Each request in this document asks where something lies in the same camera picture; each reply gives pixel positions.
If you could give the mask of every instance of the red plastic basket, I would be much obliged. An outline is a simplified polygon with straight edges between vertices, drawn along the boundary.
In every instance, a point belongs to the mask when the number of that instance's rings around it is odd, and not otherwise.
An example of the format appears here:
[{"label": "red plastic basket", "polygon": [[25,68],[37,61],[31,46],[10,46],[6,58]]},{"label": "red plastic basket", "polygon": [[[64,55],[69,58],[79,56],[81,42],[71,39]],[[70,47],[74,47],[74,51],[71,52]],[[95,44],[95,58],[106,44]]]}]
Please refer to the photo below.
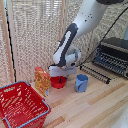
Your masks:
[{"label": "red plastic basket", "polygon": [[0,88],[0,117],[6,128],[42,128],[51,109],[24,81]]}]

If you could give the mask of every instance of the red cup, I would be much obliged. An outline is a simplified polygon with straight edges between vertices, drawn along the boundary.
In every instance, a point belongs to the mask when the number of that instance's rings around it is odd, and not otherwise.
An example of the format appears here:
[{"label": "red cup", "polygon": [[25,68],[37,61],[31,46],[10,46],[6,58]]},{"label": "red cup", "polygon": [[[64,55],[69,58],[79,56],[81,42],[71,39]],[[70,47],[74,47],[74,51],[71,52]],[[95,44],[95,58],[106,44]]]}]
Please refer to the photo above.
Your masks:
[{"label": "red cup", "polygon": [[52,87],[57,89],[63,88],[66,83],[66,78],[63,76],[51,77],[50,80]]}]

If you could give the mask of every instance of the black object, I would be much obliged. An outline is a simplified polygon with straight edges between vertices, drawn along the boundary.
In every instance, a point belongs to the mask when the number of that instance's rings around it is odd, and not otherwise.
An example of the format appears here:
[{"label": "black object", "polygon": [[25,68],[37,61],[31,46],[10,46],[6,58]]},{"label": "black object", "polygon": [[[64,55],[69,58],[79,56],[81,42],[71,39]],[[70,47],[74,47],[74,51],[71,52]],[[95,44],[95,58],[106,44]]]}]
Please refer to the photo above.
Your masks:
[{"label": "black object", "polygon": [[86,65],[80,66],[80,70],[91,74],[93,77],[95,77],[95,78],[97,78],[97,79],[103,81],[103,82],[106,83],[106,84],[109,84],[109,82],[110,82],[110,80],[111,80],[111,79],[108,78],[107,76],[104,76],[103,74],[101,74],[101,73],[99,73],[99,72],[97,72],[97,71],[95,71],[95,70],[93,70],[93,69],[87,67]]},{"label": "black object", "polygon": [[124,0],[96,0],[96,1],[100,4],[111,5],[111,4],[122,3]]},{"label": "black object", "polygon": [[128,41],[115,37],[104,40],[93,63],[128,78]]}]

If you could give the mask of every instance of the black cable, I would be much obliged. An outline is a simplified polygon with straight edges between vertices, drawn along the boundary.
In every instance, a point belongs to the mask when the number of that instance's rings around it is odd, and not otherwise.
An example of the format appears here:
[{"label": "black cable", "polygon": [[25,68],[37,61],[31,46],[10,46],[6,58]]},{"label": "black cable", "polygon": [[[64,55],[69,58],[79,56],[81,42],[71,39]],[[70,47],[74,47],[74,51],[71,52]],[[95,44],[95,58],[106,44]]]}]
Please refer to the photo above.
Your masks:
[{"label": "black cable", "polygon": [[115,25],[115,23],[117,22],[117,20],[124,14],[124,12],[128,9],[125,8],[122,13],[116,18],[116,20],[114,21],[114,23],[111,25],[111,27],[108,29],[108,31],[106,32],[106,34],[104,35],[104,37],[102,38],[102,40],[99,42],[98,46],[92,51],[92,53],[81,63],[79,64],[78,66],[81,66],[83,63],[85,63],[89,58],[90,56],[96,51],[96,49],[99,47],[99,45],[101,44],[101,42],[105,39],[105,37],[107,36],[107,34],[109,33],[109,31],[112,29],[112,27]]}]

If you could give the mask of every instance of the basket handle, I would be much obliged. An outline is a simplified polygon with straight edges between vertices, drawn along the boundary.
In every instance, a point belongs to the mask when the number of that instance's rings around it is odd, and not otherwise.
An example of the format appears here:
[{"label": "basket handle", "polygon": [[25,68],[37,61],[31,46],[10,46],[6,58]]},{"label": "basket handle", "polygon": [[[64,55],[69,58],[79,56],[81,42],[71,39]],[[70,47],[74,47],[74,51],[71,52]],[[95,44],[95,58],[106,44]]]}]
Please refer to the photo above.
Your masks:
[{"label": "basket handle", "polygon": [[9,123],[8,119],[7,119],[6,117],[4,117],[3,119],[5,119],[5,121],[6,121],[7,125],[8,125],[8,127],[9,127],[9,128],[12,128],[12,127],[10,126],[10,123]]}]

